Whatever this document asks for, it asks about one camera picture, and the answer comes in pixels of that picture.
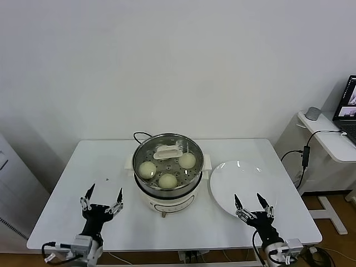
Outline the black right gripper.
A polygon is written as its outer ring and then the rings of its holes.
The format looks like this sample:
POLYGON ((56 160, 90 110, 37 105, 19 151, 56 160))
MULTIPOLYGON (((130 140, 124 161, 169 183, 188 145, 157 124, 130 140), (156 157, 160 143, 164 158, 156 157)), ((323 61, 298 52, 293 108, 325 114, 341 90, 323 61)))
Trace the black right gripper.
POLYGON ((247 225, 254 227, 262 241, 262 246, 269 246, 275 243, 282 243, 283 239, 279 236, 276 228, 272 226, 274 221, 274 207, 270 206, 265 198, 259 193, 256 194, 263 211, 253 211, 252 215, 243 208, 237 194, 234 195, 236 215, 247 225))

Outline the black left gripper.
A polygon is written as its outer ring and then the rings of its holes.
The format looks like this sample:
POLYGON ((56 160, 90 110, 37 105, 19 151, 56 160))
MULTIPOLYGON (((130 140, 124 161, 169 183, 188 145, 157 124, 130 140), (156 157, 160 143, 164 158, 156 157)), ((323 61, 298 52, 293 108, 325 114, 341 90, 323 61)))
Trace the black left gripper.
POLYGON ((90 204, 94 188, 95 184, 86 191, 84 197, 80 197, 80 204, 83 210, 82 216, 86 219, 81 235, 90 236, 94 240, 101 240, 101 230, 104 223, 111 220, 111 215, 116 216, 123 209, 123 193, 122 188, 120 188, 116 202, 110 207, 90 204))

